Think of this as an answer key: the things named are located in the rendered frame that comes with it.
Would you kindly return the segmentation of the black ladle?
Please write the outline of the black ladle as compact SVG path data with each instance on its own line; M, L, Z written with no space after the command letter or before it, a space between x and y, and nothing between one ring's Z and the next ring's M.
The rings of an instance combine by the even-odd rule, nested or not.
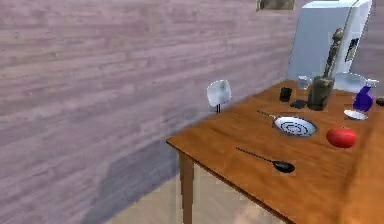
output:
M241 152L243 152L243 153L246 153L246 154L248 154L248 155L251 155L251 156L253 156L253 157L256 157L256 158L258 158L258 159L261 159L261 160L263 160L263 161L266 161L266 162L271 163L271 164L273 165L273 167L274 167L276 170L278 170L278 171L280 171L280 172L282 172L282 173L292 173L292 172L294 172L295 169L296 169L296 167L295 167L293 164L291 164L291 163L289 163L289 162L287 162L287 161L271 160L271 159L268 159L268 158L266 158L266 157L257 155L257 154L255 154L255 153L249 152L249 151L247 151L247 150L241 149L241 148L239 148L239 147L237 147L237 150L238 150L238 151L241 151Z

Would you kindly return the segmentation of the brown wooden table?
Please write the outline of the brown wooden table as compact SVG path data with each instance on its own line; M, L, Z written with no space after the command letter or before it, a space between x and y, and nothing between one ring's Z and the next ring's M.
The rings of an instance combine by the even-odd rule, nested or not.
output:
M280 102L274 85L168 139L179 152L183 223L192 224L193 167L199 165L288 224L384 224L384 107L365 121L343 112L352 94L336 90L325 110L296 110ZM275 116L295 116L318 130L308 138L287 136L273 127ZM357 142L337 148L326 139L331 128L355 131ZM269 162L287 161L282 173Z

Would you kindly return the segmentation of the black upright box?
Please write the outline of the black upright box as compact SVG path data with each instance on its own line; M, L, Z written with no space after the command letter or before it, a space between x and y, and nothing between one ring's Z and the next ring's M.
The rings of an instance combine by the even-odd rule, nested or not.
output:
M281 102L289 102L292 94L292 89L289 87L282 87L280 90L279 100Z

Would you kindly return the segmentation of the silver frying pan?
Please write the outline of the silver frying pan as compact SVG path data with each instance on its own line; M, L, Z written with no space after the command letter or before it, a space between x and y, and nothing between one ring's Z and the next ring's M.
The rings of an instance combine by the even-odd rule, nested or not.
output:
M318 128L308 120L295 116L275 116L270 113L258 110L258 113L273 119L273 127L287 136L308 138L313 136Z

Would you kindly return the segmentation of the clear glass cup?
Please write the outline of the clear glass cup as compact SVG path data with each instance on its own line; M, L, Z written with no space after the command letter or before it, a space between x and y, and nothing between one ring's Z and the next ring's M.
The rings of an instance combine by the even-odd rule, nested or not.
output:
M312 79L308 76L299 76L297 83L299 89L307 90L312 83Z

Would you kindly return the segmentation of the dark bronze statue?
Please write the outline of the dark bronze statue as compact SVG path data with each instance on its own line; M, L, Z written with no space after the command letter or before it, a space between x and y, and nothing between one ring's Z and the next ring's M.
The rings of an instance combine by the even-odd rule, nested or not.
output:
M307 107L314 111L322 111L328 102L328 98L333 90L335 79L332 77L332 68L335 63L341 40L344 37L342 28L338 28L333 36L333 43L329 48L328 58L321 76L313 79L310 93L308 95Z

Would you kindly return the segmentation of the white fridge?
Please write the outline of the white fridge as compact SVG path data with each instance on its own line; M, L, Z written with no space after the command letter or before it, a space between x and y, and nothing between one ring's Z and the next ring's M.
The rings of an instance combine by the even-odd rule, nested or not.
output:
M332 75L351 73L350 68L359 47L372 0L322 0L305 4L300 10L287 78L322 75L332 36L342 28L341 41Z

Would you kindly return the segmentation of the red tomato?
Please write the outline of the red tomato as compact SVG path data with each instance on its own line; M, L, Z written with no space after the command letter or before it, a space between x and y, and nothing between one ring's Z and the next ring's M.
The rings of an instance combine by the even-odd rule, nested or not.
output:
M346 127L331 128L327 134L328 142L337 148L350 148L357 142L357 135L354 130Z

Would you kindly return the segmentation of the white bowl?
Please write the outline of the white bowl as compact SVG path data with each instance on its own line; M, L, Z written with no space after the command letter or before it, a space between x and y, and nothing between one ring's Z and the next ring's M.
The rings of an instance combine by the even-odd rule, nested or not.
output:
M359 74L337 73L334 88L352 93L358 93L364 86L375 87L379 83L375 79L367 79Z

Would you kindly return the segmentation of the small white plate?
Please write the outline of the small white plate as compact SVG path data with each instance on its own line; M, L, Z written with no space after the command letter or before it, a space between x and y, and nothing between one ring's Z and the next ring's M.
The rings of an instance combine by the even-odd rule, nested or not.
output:
M351 120L366 120L367 115L356 110L345 110L344 114Z

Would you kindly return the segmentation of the framed wall picture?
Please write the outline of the framed wall picture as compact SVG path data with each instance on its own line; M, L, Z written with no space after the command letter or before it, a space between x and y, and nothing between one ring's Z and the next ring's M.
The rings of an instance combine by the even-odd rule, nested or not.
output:
M256 10L292 10L295 0L256 0Z

